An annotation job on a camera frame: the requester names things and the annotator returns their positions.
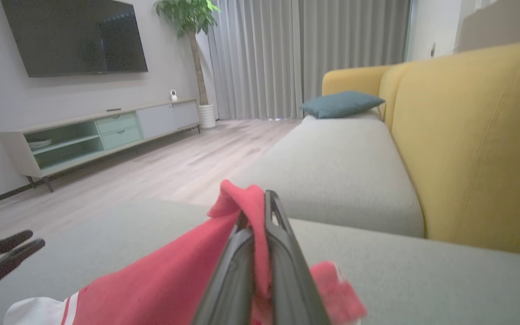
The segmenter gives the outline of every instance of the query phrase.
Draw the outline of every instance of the tv screen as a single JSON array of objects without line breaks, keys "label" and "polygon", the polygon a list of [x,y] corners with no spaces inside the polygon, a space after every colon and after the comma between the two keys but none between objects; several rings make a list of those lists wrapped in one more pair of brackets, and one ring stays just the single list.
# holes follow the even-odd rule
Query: tv screen
[{"label": "tv screen", "polygon": [[148,71],[134,6],[112,0],[2,0],[30,77]]}]

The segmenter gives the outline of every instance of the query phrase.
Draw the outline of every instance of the sofa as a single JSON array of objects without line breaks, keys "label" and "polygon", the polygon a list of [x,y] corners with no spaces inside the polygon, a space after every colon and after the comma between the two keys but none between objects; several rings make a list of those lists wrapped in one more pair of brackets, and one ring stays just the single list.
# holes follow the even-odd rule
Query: sofa
[{"label": "sofa", "polygon": [[[308,264],[338,264],[364,325],[520,324],[520,44],[334,71],[322,90],[386,103],[306,117],[233,181],[279,194]],[[0,324],[13,302],[64,300],[208,209],[127,202],[46,238],[0,281]]]}]

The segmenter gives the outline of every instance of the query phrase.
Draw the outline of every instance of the yellow sofa backrest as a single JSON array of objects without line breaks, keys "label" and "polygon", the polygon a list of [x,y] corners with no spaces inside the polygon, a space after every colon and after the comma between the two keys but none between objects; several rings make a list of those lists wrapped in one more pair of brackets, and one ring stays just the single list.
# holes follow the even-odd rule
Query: yellow sofa backrest
[{"label": "yellow sofa backrest", "polygon": [[[427,237],[520,253],[520,43],[405,64],[386,76],[384,91],[396,100],[384,118]],[[390,86],[396,77],[398,89]]]}]

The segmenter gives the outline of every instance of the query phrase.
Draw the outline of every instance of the sofa armrest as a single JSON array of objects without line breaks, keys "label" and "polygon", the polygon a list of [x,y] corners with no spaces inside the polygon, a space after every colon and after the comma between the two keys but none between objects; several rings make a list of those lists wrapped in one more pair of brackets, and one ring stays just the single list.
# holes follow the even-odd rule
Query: sofa armrest
[{"label": "sofa armrest", "polygon": [[391,67],[391,65],[380,65],[327,72],[322,79],[322,95],[353,90],[378,96],[380,80],[384,72]]}]

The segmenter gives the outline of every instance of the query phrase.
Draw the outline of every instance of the tv cabinet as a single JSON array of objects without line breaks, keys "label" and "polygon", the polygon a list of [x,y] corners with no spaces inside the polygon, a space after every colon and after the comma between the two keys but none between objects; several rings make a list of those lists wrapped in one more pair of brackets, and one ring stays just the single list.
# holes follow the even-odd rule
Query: tv cabinet
[{"label": "tv cabinet", "polygon": [[[93,116],[0,132],[0,140],[17,170],[32,187],[42,178],[50,192],[49,176],[100,157],[175,132],[198,128],[195,99],[118,109]],[[29,142],[51,139],[49,146],[31,149]]]}]

